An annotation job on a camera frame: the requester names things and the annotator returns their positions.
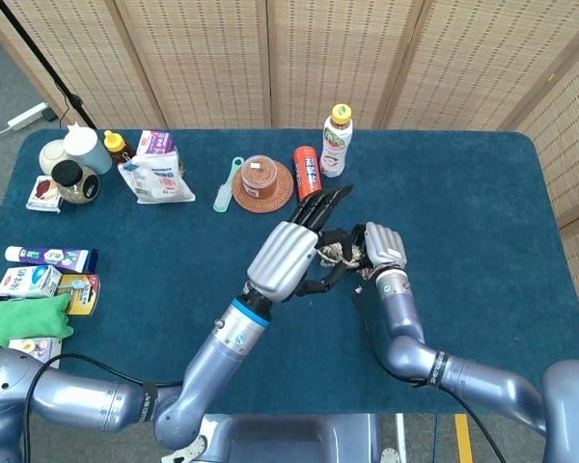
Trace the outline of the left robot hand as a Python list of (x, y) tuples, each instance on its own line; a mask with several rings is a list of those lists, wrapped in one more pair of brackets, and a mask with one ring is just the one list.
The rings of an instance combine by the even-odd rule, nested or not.
[[(264, 241), (247, 269), (250, 287), (278, 303), (292, 297), (324, 293), (344, 275), (352, 260), (352, 238), (342, 229), (324, 231), (334, 208), (351, 193), (352, 185), (309, 195), (291, 214), (280, 222)], [(339, 243), (343, 257), (337, 261), (327, 277), (315, 281), (305, 275), (317, 251)]]

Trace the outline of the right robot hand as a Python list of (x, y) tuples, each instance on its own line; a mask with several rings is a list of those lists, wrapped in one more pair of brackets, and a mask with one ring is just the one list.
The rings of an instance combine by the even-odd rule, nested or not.
[(350, 234), (354, 271), (364, 281), (383, 268), (404, 269), (407, 257), (400, 234), (375, 222), (359, 224)]

